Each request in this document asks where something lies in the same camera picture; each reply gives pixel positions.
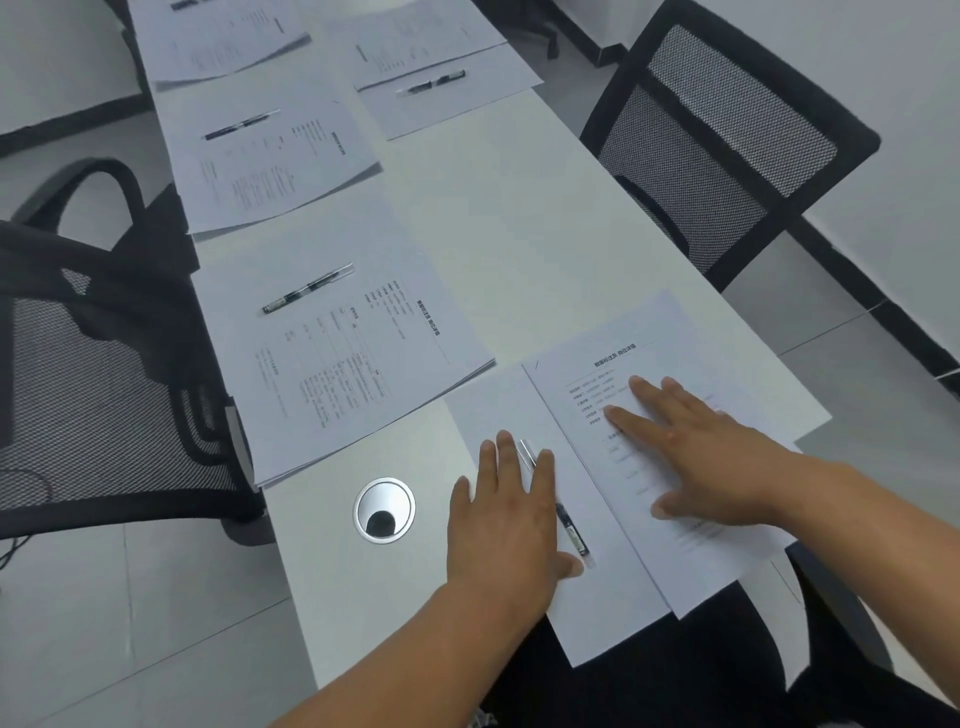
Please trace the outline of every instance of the stack of paper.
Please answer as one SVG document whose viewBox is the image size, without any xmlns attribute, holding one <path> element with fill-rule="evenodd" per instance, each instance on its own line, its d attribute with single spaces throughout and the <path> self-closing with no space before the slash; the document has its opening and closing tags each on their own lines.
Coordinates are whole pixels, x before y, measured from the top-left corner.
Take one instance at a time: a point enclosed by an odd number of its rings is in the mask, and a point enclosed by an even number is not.
<svg viewBox="0 0 960 728">
<path fill-rule="evenodd" d="M 415 0 L 328 30 L 388 139 L 541 83 L 470 0 Z"/>
<path fill-rule="evenodd" d="M 367 194 L 320 228 L 193 275 L 257 485 L 366 437 L 493 364 L 387 203 Z M 279 310 L 329 271 L 354 273 Z"/>
<path fill-rule="evenodd" d="M 376 164 L 319 69 L 242 96 L 184 97 L 164 124 L 190 232 L 254 223 L 316 200 Z"/>
<path fill-rule="evenodd" d="M 226 76 L 309 38 L 294 0 L 132 0 L 130 12 L 154 85 Z"/>
<path fill-rule="evenodd" d="M 471 449 L 506 428 L 534 450 L 554 450 L 558 500 L 594 561 L 584 576 L 561 584 L 548 613 L 573 665 L 671 610 L 682 617 L 793 542 L 769 526 L 663 522 L 650 515 L 653 501 L 675 486 L 675 475 L 603 415 L 604 406 L 616 404 L 653 417 L 630 392 L 631 375 L 657 383 L 672 376 L 714 408 L 781 440 L 749 397 L 704 363 L 700 349 L 695 327 L 663 293 L 522 368 L 446 398 Z M 561 548 L 576 552 L 559 532 Z"/>
</svg>

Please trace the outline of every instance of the hand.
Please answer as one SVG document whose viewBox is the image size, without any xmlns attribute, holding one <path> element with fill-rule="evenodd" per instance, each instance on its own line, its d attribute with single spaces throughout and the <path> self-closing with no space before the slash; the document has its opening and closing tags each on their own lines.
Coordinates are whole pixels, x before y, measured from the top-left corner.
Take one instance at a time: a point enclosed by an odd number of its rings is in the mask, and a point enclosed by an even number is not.
<svg viewBox="0 0 960 728">
<path fill-rule="evenodd" d="M 466 585 L 477 599 L 504 606 L 524 634 L 546 613 L 557 580 L 584 571 L 572 554 L 557 551 L 554 485 L 553 453 L 543 450 L 530 493 L 523 490 L 514 438 L 501 430 L 496 447 L 490 440 L 480 446 L 473 502 L 465 477 L 450 497 L 447 583 Z"/>
<path fill-rule="evenodd" d="M 636 398 L 666 426 L 620 407 L 604 410 L 608 420 L 636 443 L 659 452 L 680 475 L 681 487 L 658 498 L 651 514 L 727 525 L 780 524 L 821 461 L 714 412 L 669 377 L 662 387 L 630 377 Z"/>
</svg>

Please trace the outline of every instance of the white wall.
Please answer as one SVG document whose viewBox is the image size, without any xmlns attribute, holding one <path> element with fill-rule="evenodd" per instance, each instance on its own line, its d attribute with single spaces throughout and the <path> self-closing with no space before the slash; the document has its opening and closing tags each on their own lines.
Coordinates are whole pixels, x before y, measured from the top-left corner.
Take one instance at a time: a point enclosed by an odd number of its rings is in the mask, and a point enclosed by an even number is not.
<svg viewBox="0 0 960 728">
<path fill-rule="evenodd" d="M 558 0 L 600 45 L 658 0 Z M 960 357 L 960 3 L 700 0 L 882 137 L 807 219 Z"/>
<path fill-rule="evenodd" d="M 137 93 L 103 0 L 0 0 L 0 133 Z"/>
</svg>

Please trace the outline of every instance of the baseboard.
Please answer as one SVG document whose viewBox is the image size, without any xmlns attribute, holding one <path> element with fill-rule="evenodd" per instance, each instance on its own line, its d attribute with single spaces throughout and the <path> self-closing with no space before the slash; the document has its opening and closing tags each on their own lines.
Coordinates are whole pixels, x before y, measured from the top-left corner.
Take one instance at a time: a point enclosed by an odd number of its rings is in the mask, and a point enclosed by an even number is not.
<svg viewBox="0 0 960 728">
<path fill-rule="evenodd" d="M 953 395 L 960 397 L 960 363 L 816 228 L 801 218 L 788 232 L 870 315 Z"/>
<path fill-rule="evenodd" d="M 114 121 L 127 119 L 149 111 L 153 107 L 154 102 L 150 96 L 140 93 L 135 96 L 107 101 L 90 109 L 69 113 L 66 116 L 48 119 L 39 124 L 18 129 L 15 132 L 0 134 L 0 158 L 37 147 L 40 144 L 63 139 L 75 133 L 96 129 Z"/>
<path fill-rule="evenodd" d="M 610 63 L 620 63 L 626 57 L 627 49 L 622 43 L 601 48 L 553 0 L 537 0 L 537 4 L 546 13 L 550 22 L 556 25 L 557 29 L 573 43 L 584 58 L 596 67 L 599 68 Z"/>
</svg>

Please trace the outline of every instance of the tabletop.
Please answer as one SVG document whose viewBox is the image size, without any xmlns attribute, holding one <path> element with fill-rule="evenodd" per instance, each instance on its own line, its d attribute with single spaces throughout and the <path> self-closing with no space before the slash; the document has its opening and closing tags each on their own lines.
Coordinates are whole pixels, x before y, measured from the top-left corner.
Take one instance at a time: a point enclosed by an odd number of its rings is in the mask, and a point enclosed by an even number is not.
<svg viewBox="0 0 960 728">
<path fill-rule="evenodd" d="M 310 235 L 348 197 L 383 194 L 498 366 L 595 328 L 667 288 L 708 342 L 712 363 L 747 387 L 785 436 L 797 439 L 828 419 L 533 90 L 388 142 L 330 52 L 321 3 L 300 4 L 312 42 L 233 76 L 155 94 L 161 127 L 177 123 L 189 95 L 215 103 L 218 94 L 320 65 L 382 171 L 274 220 L 198 239 L 201 265 L 286 235 Z M 323 2 L 323 13 L 393 4 Z M 470 451 L 477 447 L 463 442 L 444 401 L 435 400 L 265 492 L 319 686 L 390 635 L 444 582 L 449 494 L 459 475 L 475 472 Z M 352 523 L 357 494 L 381 476 L 403 480 L 416 498 L 412 527 L 389 545 L 365 541 Z"/>
</svg>

